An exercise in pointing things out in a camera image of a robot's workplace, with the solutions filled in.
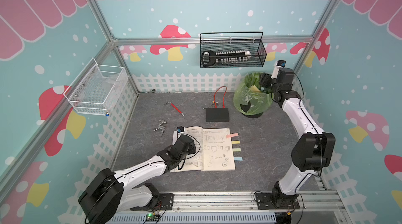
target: trash can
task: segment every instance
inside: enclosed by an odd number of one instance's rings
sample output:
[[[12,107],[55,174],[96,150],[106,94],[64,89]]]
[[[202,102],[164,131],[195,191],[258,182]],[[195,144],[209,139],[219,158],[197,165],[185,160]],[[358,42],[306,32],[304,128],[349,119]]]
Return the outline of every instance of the trash can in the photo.
[[[260,72],[253,72],[244,77],[234,92],[233,103],[236,110],[249,118],[262,116],[272,104],[271,90],[260,91]]]

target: open book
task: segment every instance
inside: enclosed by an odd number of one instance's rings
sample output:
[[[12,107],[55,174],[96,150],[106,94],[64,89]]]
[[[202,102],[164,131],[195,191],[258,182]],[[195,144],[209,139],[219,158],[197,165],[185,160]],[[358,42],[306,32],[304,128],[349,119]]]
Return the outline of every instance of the open book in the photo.
[[[201,145],[196,156],[189,154],[183,168],[180,171],[226,171],[235,170],[232,150],[232,140],[226,136],[230,134],[228,128],[203,129],[199,126],[188,127],[184,133],[194,137]],[[173,133],[173,144],[177,140],[177,131]],[[197,141],[195,149],[200,148]],[[170,172],[180,172],[177,167]]]

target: gray floor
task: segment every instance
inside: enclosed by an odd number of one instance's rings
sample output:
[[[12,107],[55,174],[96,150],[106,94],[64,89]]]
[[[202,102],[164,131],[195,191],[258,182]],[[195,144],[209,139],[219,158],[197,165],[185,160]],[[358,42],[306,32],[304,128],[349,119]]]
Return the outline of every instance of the gray floor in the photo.
[[[222,95],[217,94],[218,102]],[[272,104],[263,116],[249,119],[236,111],[233,95],[225,96],[230,122],[207,123],[203,106],[211,105],[213,93],[140,94],[113,170],[141,163],[169,146],[178,126],[230,128],[231,133],[239,133],[232,140],[240,140],[233,148],[241,148],[241,152],[234,154],[243,157],[243,161],[235,161],[235,171],[168,172],[150,182],[159,191],[270,191],[289,169],[290,153],[298,137],[289,117],[277,104]],[[164,106],[166,102],[172,102],[185,116],[170,105]],[[152,131],[159,118],[168,122],[162,137],[160,131]],[[313,176],[301,190],[318,190]]]

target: plastic bag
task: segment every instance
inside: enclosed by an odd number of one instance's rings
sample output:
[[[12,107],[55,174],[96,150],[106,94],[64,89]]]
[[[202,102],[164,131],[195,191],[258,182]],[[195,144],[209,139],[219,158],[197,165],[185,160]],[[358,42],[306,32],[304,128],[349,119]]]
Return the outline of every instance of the plastic bag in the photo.
[[[259,84],[260,74],[260,72],[253,72],[246,75],[242,83],[234,92],[234,106],[237,111],[244,115],[263,113],[272,104],[271,90],[268,90],[268,94],[250,90],[250,87],[253,85],[255,85],[259,90],[261,89]]]

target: red wire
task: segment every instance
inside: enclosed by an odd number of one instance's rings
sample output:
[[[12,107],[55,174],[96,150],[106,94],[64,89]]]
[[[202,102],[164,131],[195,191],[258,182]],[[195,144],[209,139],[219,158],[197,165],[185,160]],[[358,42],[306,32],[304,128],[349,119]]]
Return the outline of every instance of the red wire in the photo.
[[[226,87],[226,86],[221,86],[221,87],[219,87],[219,89],[217,89],[217,90],[215,91],[215,94],[214,94],[215,109],[217,108],[217,107],[216,107],[216,102],[215,102],[215,95],[216,95],[216,92],[218,92],[218,90],[220,90],[220,89],[223,88],[223,87],[225,87],[225,93],[224,93],[224,98],[223,98],[222,104],[223,104],[223,106],[225,107],[225,94],[226,94],[226,91],[228,90],[228,87]]]

